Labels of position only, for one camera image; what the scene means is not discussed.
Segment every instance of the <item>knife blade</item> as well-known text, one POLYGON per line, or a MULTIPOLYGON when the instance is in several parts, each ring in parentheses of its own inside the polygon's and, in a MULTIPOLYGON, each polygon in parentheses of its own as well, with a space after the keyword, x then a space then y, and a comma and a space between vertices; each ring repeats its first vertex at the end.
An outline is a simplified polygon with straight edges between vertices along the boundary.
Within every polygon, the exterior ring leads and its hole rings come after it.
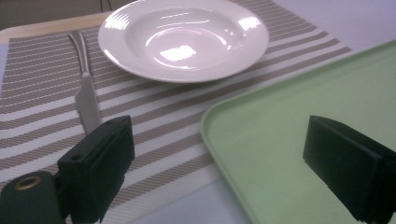
POLYGON ((72 31, 69 36, 76 46, 81 67, 81 88, 75 97, 76 108, 81 118, 84 132, 85 134, 89 134, 102 123, 99 113, 99 104, 96 99, 95 87, 93 86, 89 68, 84 36, 80 31, 72 31))

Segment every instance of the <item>white plate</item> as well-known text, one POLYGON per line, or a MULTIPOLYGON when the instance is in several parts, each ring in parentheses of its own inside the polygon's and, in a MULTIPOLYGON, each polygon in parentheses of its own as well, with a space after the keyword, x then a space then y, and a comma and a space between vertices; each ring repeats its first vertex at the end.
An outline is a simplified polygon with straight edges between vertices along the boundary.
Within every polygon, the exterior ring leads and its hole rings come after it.
POLYGON ((252 12, 226 0, 143 0, 112 13, 99 46, 120 68, 166 82, 204 82, 257 62, 268 31, 252 12))

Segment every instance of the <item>knife handle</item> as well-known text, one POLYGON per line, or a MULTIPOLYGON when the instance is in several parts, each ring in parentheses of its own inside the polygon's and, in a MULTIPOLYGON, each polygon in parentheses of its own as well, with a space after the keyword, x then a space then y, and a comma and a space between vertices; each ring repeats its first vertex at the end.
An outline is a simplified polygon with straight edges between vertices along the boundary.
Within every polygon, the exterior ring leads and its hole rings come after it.
POLYGON ((90 68, 88 66, 88 53, 84 36, 80 31, 72 31, 69 36, 73 40, 77 49, 81 73, 89 72, 90 68))

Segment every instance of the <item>wooden edge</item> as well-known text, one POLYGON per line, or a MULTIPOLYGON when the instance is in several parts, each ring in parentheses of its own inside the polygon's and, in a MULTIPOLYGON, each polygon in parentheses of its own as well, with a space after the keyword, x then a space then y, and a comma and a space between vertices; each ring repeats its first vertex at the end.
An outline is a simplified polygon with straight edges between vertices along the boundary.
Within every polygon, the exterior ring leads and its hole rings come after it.
POLYGON ((0 44, 8 43, 10 38, 46 35, 55 32, 77 30, 100 25, 112 12, 92 14, 59 21, 46 21, 35 24, 16 26, 0 31, 0 44))

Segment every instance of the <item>cutlery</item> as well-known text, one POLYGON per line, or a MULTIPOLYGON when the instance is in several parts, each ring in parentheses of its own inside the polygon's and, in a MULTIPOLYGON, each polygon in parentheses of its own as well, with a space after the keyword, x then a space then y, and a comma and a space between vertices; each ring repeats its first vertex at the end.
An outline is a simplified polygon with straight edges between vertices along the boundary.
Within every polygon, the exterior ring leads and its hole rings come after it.
POLYGON ((79 31, 73 31, 69 36, 76 46, 81 67, 81 88, 76 94, 76 108, 81 118, 85 134, 89 134, 102 123, 99 114, 99 105, 92 82, 84 36, 79 31))

